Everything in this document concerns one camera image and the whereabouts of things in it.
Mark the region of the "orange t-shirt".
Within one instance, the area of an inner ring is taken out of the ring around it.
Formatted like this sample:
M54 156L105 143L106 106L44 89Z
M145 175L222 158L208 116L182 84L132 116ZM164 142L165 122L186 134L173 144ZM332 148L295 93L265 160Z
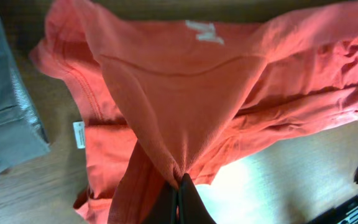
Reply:
M89 223L140 223L162 186L358 120L358 1L258 24L124 21L55 1L30 57L85 124Z

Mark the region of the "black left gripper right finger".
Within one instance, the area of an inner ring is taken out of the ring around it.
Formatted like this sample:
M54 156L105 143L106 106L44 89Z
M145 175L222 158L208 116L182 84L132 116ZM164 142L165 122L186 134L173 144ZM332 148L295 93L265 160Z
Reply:
M187 173L178 191L178 211L180 224L216 224Z

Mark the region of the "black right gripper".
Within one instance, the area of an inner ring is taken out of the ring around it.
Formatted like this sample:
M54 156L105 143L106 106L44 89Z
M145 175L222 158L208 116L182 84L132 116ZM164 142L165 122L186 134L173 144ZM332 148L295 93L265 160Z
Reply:
M308 224L357 224L358 223L358 195L352 197L342 205L331 208L316 217Z

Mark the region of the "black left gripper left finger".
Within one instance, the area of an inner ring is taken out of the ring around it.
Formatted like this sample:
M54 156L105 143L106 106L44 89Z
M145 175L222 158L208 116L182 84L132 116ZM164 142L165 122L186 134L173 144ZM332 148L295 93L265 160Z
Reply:
M151 211L142 224L177 224L178 192L164 183Z

